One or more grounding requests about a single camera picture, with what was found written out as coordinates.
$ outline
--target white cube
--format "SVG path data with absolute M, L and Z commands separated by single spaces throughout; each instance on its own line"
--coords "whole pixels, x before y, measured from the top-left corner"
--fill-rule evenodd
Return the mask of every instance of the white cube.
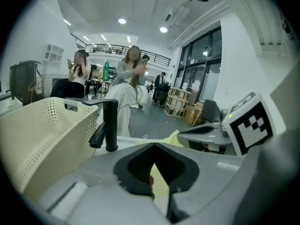
M 222 123 L 237 156 L 246 154 L 251 146 L 264 143 L 275 133 L 274 122 L 262 95 L 254 92 L 234 105 Z

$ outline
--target green bottle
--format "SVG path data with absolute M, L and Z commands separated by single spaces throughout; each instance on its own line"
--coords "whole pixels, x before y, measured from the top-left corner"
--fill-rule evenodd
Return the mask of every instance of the green bottle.
M 108 81 L 109 79 L 109 63 L 106 61 L 103 67 L 102 80 Z

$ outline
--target gray jacket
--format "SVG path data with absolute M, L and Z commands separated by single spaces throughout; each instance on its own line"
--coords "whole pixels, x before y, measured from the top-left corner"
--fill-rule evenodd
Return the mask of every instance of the gray jacket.
M 117 77 L 115 78 L 115 80 L 112 82 L 112 84 L 110 85 L 110 87 L 121 84 L 121 83 L 126 83 L 126 81 L 124 79 L 128 79 L 133 77 L 134 73 L 133 71 L 126 71 L 126 62 L 124 61 L 120 61 L 118 63 L 118 67 L 117 67 Z M 144 75 L 139 77 L 139 84 L 138 85 L 142 85 L 144 82 Z

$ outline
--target gray floor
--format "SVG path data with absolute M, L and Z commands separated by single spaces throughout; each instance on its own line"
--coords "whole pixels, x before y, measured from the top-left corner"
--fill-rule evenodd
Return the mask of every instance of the gray floor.
M 149 139 L 163 139 L 175 130 L 191 128 L 181 118 L 167 115 L 163 107 L 152 105 L 151 97 L 143 109 L 131 108 L 130 125 L 134 129 L 133 137 Z

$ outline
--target desk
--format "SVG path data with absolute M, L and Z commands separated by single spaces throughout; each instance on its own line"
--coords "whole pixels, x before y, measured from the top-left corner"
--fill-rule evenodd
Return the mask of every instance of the desk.
M 101 83 L 102 84 L 102 97 L 105 97 L 105 94 L 106 94 L 106 88 L 109 87 L 109 85 L 112 83 L 112 81 L 103 81 L 102 79 L 99 81 L 98 79 L 93 79 L 93 81 L 96 81 L 97 82 L 97 92 L 98 92 L 98 84 Z

